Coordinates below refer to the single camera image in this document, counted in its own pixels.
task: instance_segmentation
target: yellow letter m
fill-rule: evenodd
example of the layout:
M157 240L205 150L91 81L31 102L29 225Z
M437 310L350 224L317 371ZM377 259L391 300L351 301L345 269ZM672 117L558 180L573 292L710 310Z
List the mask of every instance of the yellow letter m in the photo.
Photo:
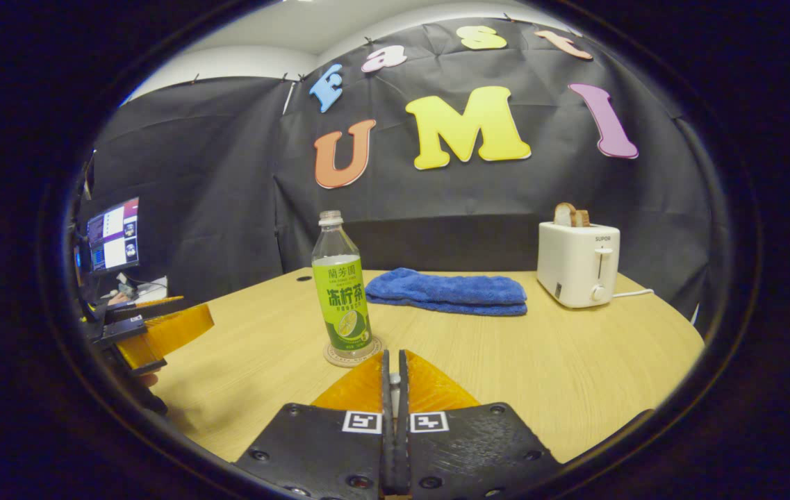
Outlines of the yellow letter m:
M481 158L499 161L530 156L531 147L522 142L515 120L512 120L509 95L511 92L505 87L474 89L462 115L436 95L409 102L406 110L416 117L420 133L420 155L413 161L416 168L439 168L450 162L450 155L441 151L438 136L447 142L457 158L468 162L479 130L484 141L478 149Z

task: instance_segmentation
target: foam letter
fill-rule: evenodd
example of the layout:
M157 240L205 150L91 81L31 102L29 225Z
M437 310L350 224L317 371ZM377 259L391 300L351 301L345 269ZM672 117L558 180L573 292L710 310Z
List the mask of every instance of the foam letter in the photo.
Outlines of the foam letter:
M364 73L370 73L382 67L398 66L407 60L404 56L404 45L392 45L384 49L379 49L367 56L367 62L361 67Z
M334 64L330 69L326 70L324 76L321 76L315 85L312 85L309 94L314 95L321 101L321 112L324 113L330 106L336 102L338 96L342 95L342 89L334 89L334 86L342 85L342 76L337 74L337 71L342 69L341 64Z
M341 132L330 132L315 140L318 155L315 158L315 181L325 189L341 188L357 181L367 168L370 157L370 129L376 126L376 120L363 120L348 127L348 133L354 136L354 148L351 163L343 169L336 168L336 142L342 137Z
M497 32L487 26L462 26L457 29L456 34L462 38L462 44L473 51L501 49L506 46L506 39L498 37Z
M611 98L608 92L585 83L571 83L567 88L581 95L586 107L592 113L595 125L598 126L598 151L605 156L615 156L615 158L637 158L639 148L626 136L623 125L620 124L614 108L611 107Z
M579 57L579 59L592 59L592 54L585 53L585 51L574 47L573 41L570 40L570 38L561 37L551 31L537 31L534 34L537 35L537 37L546 38L548 41L552 42L555 47L559 47L561 50L566 51L566 53L574 57Z
M512 92L499 86L479 87L468 96L466 110L460 115L440 97L432 95L409 102L406 110L416 117L420 133L420 155L413 164L420 170L444 167L450 155L441 151L441 136L457 158L467 162L475 148L478 131L483 143L478 156L487 161L514 160L531 155L522 142L509 111Z

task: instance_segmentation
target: lime illustration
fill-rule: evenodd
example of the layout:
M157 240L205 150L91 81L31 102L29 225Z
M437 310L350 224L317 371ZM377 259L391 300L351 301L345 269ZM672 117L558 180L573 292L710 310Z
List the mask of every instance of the lime illustration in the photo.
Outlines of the lime illustration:
M363 325L363 316L356 310L350 310L340 320L337 333L341 338L356 338L363 332Z

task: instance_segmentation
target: white cable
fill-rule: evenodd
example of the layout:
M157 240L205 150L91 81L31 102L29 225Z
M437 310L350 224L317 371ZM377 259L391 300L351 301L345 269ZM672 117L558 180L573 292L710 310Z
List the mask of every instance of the white cable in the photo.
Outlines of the white cable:
M639 290L637 292L626 292L625 294L613 294L611 297L630 297L631 295L644 295L644 294L653 294L651 288L646 288L645 290Z
M286 114L286 107L290 105L290 96L293 95L293 87L296 86L296 82L290 83L290 94L286 95L286 102L283 104L283 112L281 112L281 116L283 117Z

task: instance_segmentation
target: bottle cap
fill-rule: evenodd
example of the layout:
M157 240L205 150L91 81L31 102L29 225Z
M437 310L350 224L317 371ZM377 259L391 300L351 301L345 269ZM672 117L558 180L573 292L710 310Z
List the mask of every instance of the bottle cap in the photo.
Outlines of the bottle cap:
M319 226L335 226L337 224L342 224L340 211L327 210L326 212L321 212L321 222L318 222Z

